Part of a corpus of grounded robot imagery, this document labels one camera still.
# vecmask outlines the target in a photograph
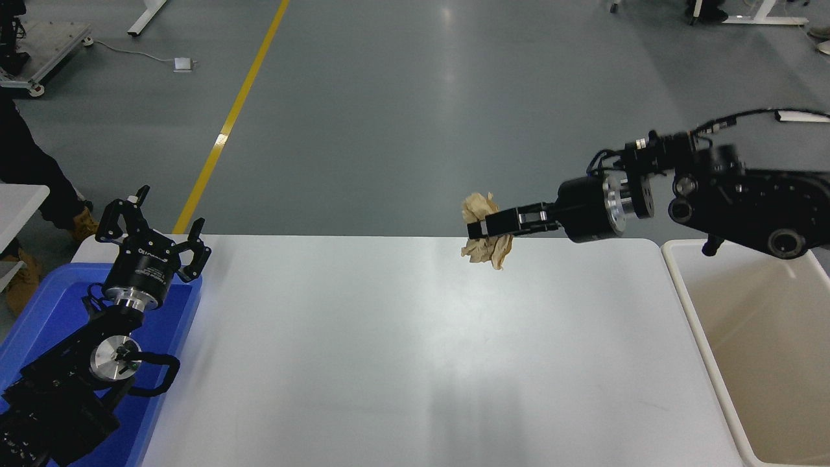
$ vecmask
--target trash bin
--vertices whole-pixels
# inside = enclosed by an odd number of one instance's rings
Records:
[[[830,279],[734,243],[663,245],[672,280],[748,465],[830,465]]]

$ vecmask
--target white power outlet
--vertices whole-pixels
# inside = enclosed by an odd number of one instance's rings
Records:
[[[173,71],[177,73],[193,71],[193,60],[189,58],[174,58]]]

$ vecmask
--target gray floor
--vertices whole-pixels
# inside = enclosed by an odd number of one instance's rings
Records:
[[[138,0],[30,0],[27,19],[91,22],[112,46],[198,64],[172,73],[80,49],[18,105],[87,197],[102,208],[149,184],[144,212],[170,231],[279,3],[169,0],[133,39]],[[797,27],[689,27],[682,0],[626,0],[616,15],[610,3],[292,0],[198,205],[205,232],[463,236],[469,193],[553,201],[598,150],[651,129],[830,110],[830,57]],[[830,23],[826,2],[788,12]],[[717,142],[750,167],[830,170],[822,125],[748,118]],[[627,236],[701,236],[663,214],[668,181],[654,182],[658,216]],[[48,268],[71,258],[66,234],[40,219],[21,239]]]

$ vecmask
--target crumpled paper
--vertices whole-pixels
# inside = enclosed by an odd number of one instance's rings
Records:
[[[473,193],[461,204],[461,216],[465,224],[482,221],[488,214],[497,212],[499,206],[493,203],[493,193],[488,193],[486,198],[481,193]],[[512,245],[513,235],[469,239],[461,249],[461,256],[469,256],[470,263],[490,261],[494,269],[501,270]]]

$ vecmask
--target yellow floor line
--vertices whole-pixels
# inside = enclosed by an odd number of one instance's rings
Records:
[[[184,230],[188,227],[188,224],[190,224],[190,219],[193,218],[193,212],[196,211],[196,206],[202,198],[202,193],[204,193],[205,187],[208,186],[208,181],[213,174],[213,169],[216,168],[219,156],[222,155],[222,150],[225,149],[227,138],[231,135],[233,126],[237,123],[239,112],[242,111],[242,106],[245,105],[248,93],[251,92],[251,86],[254,84],[256,75],[259,74],[260,66],[265,60],[265,55],[268,53],[268,48],[271,46],[271,41],[274,39],[276,29],[280,26],[283,15],[286,14],[286,8],[288,8],[289,1],[290,0],[282,0],[280,8],[276,11],[274,21],[271,22],[271,27],[268,28],[268,33],[265,35],[265,39],[262,40],[259,52],[256,54],[253,64],[251,64],[251,69],[248,70],[248,76],[242,83],[242,88],[239,90],[239,94],[237,94],[237,99],[233,102],[230,113],[227,114],[225,125],[222,126],[222,131],[219,133],[219,136],[217,136],[216,142],[213,143],[213,149],[210,151],[210,155],[207,157],[205,165],[202,167],[202,172],[199,174],[199,178],[196,180],[196,184],[190,192],[188,201],[184,204],[182,213],[178,216],[176,226],[173,227],[174,234],[184,234]]]

